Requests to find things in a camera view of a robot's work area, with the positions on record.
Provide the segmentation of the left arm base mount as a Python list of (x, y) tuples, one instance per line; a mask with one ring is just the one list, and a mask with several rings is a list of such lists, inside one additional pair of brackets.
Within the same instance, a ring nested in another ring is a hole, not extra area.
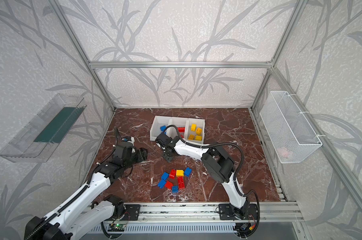
[(124, 207), (116, 207), (115, 213), (108, 221), (137, 221), (140, 214), (141, 205), (128, 204)]

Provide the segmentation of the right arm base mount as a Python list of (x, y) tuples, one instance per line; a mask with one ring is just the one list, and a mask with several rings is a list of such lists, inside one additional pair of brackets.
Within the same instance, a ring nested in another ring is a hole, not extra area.
[(220, 220), (259, 220), (257, 204), (245, 204), (242, 208), (235, 208), (231, 204), (219, 204)]

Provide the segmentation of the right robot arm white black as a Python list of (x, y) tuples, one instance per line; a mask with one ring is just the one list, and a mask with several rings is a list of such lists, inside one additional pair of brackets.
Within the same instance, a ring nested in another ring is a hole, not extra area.
[[(170, 162), (175, 156), (188, 156), (200, 160), (210, 176), (221, 183), (229, 197), (228, 204), (219, 204), (218, 213), (221, 220), (260, 220), (259, 198), (252, 204), (247, 199), (254, 190), (244, 193), (237, 180), (237, 174), (243, 164), (242, 149), (233, 143), (217, 143), (212, 145), (198, 145), (190, 143), (180, 136), (171, 138), (161, 133), (156, 138), (157, 145), (162, 149), (162, 157)], [(234, 160), (224, 149), (224, 146), (233, 146), (240, 151), (241, 161), (236, 168)]]

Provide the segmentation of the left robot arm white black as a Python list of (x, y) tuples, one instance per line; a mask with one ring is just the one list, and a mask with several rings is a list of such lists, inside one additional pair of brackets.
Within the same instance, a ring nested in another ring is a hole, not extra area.
[(146, 161), (148, 150), (132, 142), (117, 144), (112, 153), (99, 163), (86, 182), (67, 200), (44, 217), (34, 217), (25, 228), (26, 240), (78, 240), (103, 221), (123, 219), (128, 211), (124, 201), (109, 195), (86, 214), (83, 211), (125, 170)]

